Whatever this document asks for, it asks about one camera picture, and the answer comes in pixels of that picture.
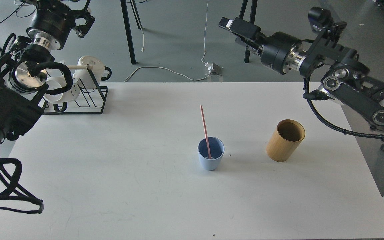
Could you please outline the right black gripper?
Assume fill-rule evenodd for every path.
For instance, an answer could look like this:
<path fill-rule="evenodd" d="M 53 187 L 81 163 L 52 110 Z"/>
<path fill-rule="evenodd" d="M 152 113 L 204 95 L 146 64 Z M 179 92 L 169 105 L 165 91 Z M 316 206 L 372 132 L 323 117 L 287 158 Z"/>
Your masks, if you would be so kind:
<path fill-rule="evenodd" d="M 218 26 L 246 41 L 247 49 L 260 57 L 263 66 L 282 75 L 290 70 L 299 71 L 301 61 L 306 55 L 302 40 L 283 32 L 276 32 L 268 37 L 261 33 L 259 26 L 254 24 L 251 25 L 255 27 L 254 33 L 247 37 L 241 32 L 244 27 L 240 24 L 244 21 L 240 18 L 222 17 Z"/>

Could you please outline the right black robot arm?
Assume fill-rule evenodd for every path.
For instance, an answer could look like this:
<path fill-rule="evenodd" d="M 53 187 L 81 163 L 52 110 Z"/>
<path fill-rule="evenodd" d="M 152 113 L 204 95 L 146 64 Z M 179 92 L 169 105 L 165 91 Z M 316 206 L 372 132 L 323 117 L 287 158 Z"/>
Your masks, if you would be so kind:
<path fill-rule="evenodd" d="M 345 135 L 384 141 L 384 82 L 368 76 L 358 52 L 338 43 L 346 22 L 335 22 L 331 12 L 313 7 L 308 20 L 314 40 L 300 40 L 283 32 L 265 36 L 261 28 L 241 18 L 221 18 L 219 27 L 236 35 L 236 42 L 260 56 L 261 63 L 280 74 L 295 70 L 304 78 L 305 98 L 317 118 Z M 313 101 L 338 100 L 369 123 L 379 135 L 342 129 L 323 118 Z"/>

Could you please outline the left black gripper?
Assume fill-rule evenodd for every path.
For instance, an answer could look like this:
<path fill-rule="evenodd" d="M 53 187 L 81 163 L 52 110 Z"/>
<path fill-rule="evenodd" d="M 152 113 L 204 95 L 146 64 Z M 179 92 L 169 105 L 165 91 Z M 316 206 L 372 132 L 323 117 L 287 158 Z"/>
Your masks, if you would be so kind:
<path fill-rule="evenodd" d="M 32 44 L 47 50 L 61 50 L 73 28 L 78 37 L 84 38 L 95 22 L 88 9 L 90 2 L 91 0 L 87 0 L 82 9 L 76 10 L 70 9 L 67 3 L 64 3 L 64 7 L 37 5 L 36 13 L 26 29 L 26 33 L 33 40 Z M 75 19 L 69 17 L 81 17 L 85 23 L 76 26 Z"/>

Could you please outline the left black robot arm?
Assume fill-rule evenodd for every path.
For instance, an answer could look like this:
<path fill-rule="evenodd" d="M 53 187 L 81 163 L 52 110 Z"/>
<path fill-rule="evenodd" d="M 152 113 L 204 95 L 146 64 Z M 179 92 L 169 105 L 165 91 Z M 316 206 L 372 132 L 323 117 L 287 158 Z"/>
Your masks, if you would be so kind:
<path fill-rule="evenodd" d="M 39 103 L 45 94 L 64 94 L 73 87 L 73 67 L 55 62 L 50 52 L 65 46 L 71 30 L 83 38 L 95 21 L 88 9 L 90 1 L 77 10 L 61 0 L 25 3 L 36 8 L 27 35 L 12 33 L 0 48 L 0 146 L 5 140 L 17 140 L 37 123 L 44 114 Z M 21 173 L 18 159 L 0 156 L 0 201 L 29 202 L 38 209 L 0 210 L 40 214 L 44 203 L 19 184 Z"/>

